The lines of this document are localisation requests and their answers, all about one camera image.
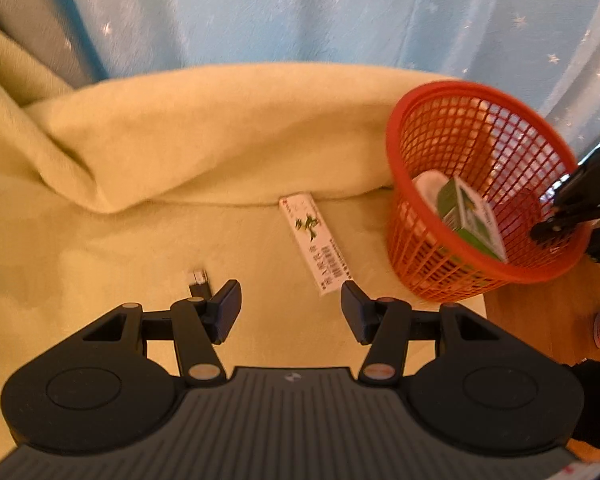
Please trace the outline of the yellow-green fleece blanket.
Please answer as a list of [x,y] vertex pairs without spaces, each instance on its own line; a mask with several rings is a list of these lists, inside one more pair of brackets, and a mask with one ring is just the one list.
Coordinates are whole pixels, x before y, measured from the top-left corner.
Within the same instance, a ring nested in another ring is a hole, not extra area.
[[[385,128],[430,75],[334,64],[206,66],[81,89],[0,31],[0,393],[118,304],[162,310],[189,273],[242,284],[226,366],[357,367],[279,200],[313,195],[351,274],[414,307],[385,246]],[[0,459],[12,437],[0,411]]]

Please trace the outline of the long white ointment box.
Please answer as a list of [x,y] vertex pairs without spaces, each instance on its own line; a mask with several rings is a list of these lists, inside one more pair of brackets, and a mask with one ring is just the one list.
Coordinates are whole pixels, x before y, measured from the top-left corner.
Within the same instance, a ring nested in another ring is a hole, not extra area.
[[285,196],[278,204],[320,294],[325,296],[339,292],[342,284],[349,281],[352,275],[312,195],[300,193]]

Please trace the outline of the wooden bedside table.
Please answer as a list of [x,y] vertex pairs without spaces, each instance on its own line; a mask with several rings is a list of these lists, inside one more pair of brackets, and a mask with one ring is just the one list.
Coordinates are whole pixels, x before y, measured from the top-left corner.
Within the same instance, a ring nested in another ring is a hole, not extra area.
[[[582,258],[553,281],[488,292],[484,304],[489,321],[554,361],[600,369],[600,348],[593,339],[600,313],[600,267],[591,259]],[[592,429],[600,436],[600,372],[595,383],[598,413]]]

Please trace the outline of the green white medicine box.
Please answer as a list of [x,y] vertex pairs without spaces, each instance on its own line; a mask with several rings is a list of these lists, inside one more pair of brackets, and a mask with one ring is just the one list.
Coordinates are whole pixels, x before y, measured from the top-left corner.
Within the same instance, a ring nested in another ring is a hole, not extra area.
[[507,261],[498,222],[489,203],[458,177],[450,179],[437,196],[442,222],[478,252]]

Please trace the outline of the orange mesh plastic basket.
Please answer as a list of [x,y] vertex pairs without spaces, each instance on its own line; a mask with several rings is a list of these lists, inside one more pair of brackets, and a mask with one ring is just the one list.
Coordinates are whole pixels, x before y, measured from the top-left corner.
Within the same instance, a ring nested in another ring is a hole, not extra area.
[[[460,301],[507,284],[547,282],[584,255],[588,222],[544,244],[530,237],[553,213],[554,184],[577,161],[548,122],[512,96],[468,81],[423,84],[392,111],[386,150],[394,183],[388,256],[415,295]],[[479,252],[431,210],[415,186],[427,170],[463,179],[491,206],[505,261]]]

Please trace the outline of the blue star curtain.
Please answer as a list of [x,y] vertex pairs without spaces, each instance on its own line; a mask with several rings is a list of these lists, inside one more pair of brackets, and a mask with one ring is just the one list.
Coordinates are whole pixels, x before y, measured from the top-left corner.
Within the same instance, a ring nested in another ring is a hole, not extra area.
[[600,146],[600,0],[0,0],[0,29],[76,87],[225,63],[332,62],[481,82]]

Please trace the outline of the white tissue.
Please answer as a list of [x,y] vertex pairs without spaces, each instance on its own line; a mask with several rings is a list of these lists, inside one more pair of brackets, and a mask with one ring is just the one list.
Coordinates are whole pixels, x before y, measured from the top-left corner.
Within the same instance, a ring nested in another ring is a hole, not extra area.
[[450,178],[438,170],[426,170],[414,177],[413,183],[420,197],[435,213],[438,213],[438,196]]

